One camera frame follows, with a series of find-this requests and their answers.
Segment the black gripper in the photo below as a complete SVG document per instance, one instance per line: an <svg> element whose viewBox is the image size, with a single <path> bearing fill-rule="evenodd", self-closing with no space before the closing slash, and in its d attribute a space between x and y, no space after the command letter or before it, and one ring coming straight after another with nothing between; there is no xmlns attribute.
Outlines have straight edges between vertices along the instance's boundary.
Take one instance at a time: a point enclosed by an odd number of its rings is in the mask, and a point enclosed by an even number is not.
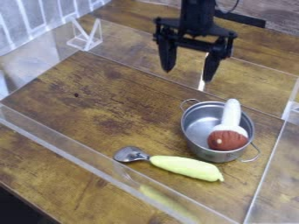
<svg viewBox="0 0 299 224"><path fill-rule="evenodd" d="M238 34L211 23L202 29L189 29L181 24L179 18L162 18L154 20L154 41L158 44L162 68L166 72L174 69L178 47L190 48L209 53L203 66L203 81L211 82L221 66L221 61L233 54L234 40Z"/></svg>

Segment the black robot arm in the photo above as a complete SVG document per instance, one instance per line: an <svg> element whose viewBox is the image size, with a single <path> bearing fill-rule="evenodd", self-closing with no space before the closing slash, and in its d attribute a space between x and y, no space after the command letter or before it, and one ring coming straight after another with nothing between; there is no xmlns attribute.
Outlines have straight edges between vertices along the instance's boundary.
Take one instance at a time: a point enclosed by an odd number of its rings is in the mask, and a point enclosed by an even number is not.
<svg viewBox="0 0 299 224"><path fill-rule="evenodd" d="M158 44L162 68L174 69L178 47L207 53L202 78L211 82L221 61L231 56L238 34L214 23L215 0L182 0L179 18L158 17L154 20L154 41Z"/></svg>

